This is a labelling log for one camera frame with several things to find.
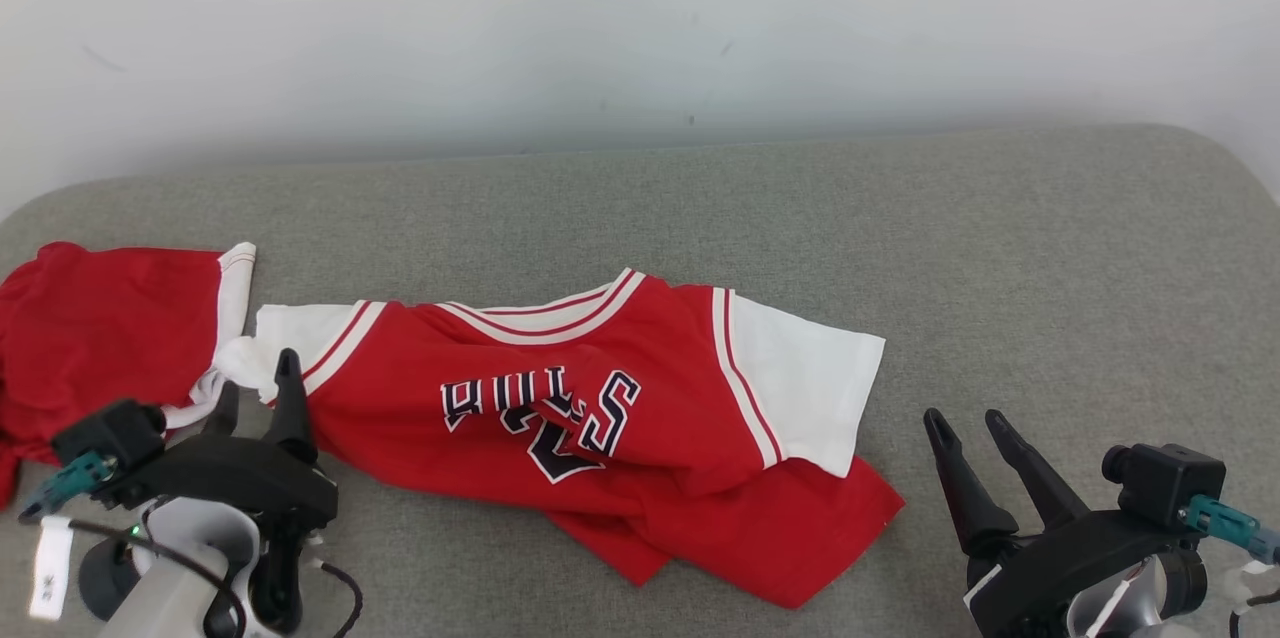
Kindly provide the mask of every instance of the sleeve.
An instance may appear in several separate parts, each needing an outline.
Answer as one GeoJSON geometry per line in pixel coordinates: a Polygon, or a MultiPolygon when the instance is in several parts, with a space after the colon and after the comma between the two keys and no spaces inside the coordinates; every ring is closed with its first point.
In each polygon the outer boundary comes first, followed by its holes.
{"type": "Polygon", "coordinates": [[[792,460],[733,491],[650,501],[632,528],[659,551],[797,609],[845,574],[902,505],[863,460],[845,478],[792,460]]]}
{"type": "Polygon", "coordinates": [[[547,511],[547,518],[635,585],[648,583],[671,560],[622,518],[564,511],[547,511]]]}
{"type": "Polygon", "coordinates": [[[845,478],[884,339],[724,293],[726,377],[750,397],[753,411],[742,413],[753,433],[763,432],[780,460],[804,459],[845,478]]]}
{"type": "Polygon", "coordinates": [[[216,338],[214,350],[209,355],[209,369],[205,370],[187,396],[191,398],[188,406],[161,406],[165,414],[165,425],[175,429],[191,425],[205,419],[218,405],[218,396],[223,392],[227,377],[212,364],[218,356],[218,350],[230,341],[238,338],[244,332],[244,320],[248,315],[248,292],[253,282],[253,264],[257,261],[257,246],[253,243],[238,243],[219,256],[218,265],[221,278],[218,282],[216,338]]]}

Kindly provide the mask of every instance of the jersey number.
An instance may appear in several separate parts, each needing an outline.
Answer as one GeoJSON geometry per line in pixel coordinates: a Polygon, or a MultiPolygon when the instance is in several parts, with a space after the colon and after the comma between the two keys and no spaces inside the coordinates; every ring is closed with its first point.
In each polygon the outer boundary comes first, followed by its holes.
{"type": "MultiPolygon", "coordinates": [[[[556,375],[553,386],[559,384],[561,375],[556,375]]],[[[573,423],[580,423],[586,413],[582,401],[573,401],[572,393],[556,391],[547,404],[556,413],[568,418],[573,423]]],[[[634,406],[636,396],[640,395],[640,384],[634,378],[614,370],[604,383],[599,395],[600,410],[604,413],[603,423],[594,415],[586,418],[577,437],[577,445],[588,451],[599,455],[612,456],[622,438],[622,429],[627,425],[627,407],[634,406]]],[[[580,473],[604,468],[604,465],[588,460],[564,450],[564,439],[568,432],[559,425],[541,418],[530,406],[520,406],[502,411],[502,424],[511,433],[524,433],[534,427],[534,421],[540,421],[538,434],[529,446],[529,456],[534,459],[538,469],[543,471],[552,483],[559,483],[564,478],[580,473]]]]}
{"type": "Polygon", "coordinates": [[[535,414],[530,406],[513,407],[502,413],[502,424],[511,433],[524,433],[532,428],[534,421],[541,424],[538,428],[538,434],[534,436],[534,442],[529,443],[529,457],[534,459],[534,464],[552,483],[559,483],[581,470],[604,468],[594,460],[566,452],[564,438],[568,437],[568,432],[535,414]]]}

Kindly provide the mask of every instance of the jersey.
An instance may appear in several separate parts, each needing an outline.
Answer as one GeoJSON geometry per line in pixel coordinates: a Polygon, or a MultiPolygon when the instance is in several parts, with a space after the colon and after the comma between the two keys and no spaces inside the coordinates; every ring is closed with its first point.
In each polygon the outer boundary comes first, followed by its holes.
{"type": "Polygon", "coordinates": [[[829,582],[901,505],[852,460],[882,338],[730,290],[625,270],[531,307],[265,306],[216,363],[270,401],[284,347],[324,448],[406,488],[553,511],[634,580],[676,555],[794,603],[777,591],[829,582]]]}

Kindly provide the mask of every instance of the gray fabric surface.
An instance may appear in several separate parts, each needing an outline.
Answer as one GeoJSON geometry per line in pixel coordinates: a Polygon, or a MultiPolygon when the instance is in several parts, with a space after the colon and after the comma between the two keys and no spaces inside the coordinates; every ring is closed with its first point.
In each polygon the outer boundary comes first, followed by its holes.
{"type": "MultiPolygon", "coordinates": [[[[253,241],[255,310],[362,297],[534,304],[630,265],[887,338],[859,454],[908,506],[804,610],[678,564],[636,589],[535,512],[380,487],[324,459],[342,487],[325,552],[366,594],[353,635],[977,635],[920,425],[931,405],[1024,529],[1038,520],[986,436],[986,407],[1004,409],[1093,507],[1116,496],[1098,471],[1107,447],[1180,442],[1228,462],[1228,501],[1280,524],[1280,210],[1233,156],[1180,129],[119,179],[55,192],[0,224],[0,273],[54,240],[253,241]]],[[[244,414],[244,430],[261,430],[264,410],[244,414]]],[[[23,491],[45,474],[24,469],[23,491]]],[[[0,634],[96,634],[74,591],[61,623],[26,619],[36,534],[3,518],[0,634]]],[[[1215,596],[1190,624],[1208,638],[1226,630],[1217,571],[1243,555],[1204,553],[1215,596]]],[[[329,635],[346,589],[315,574],[305,589],[302,634],[329,635]]],[[[1244,626],[1277,634],[1280,610],[1244,626]]]]}

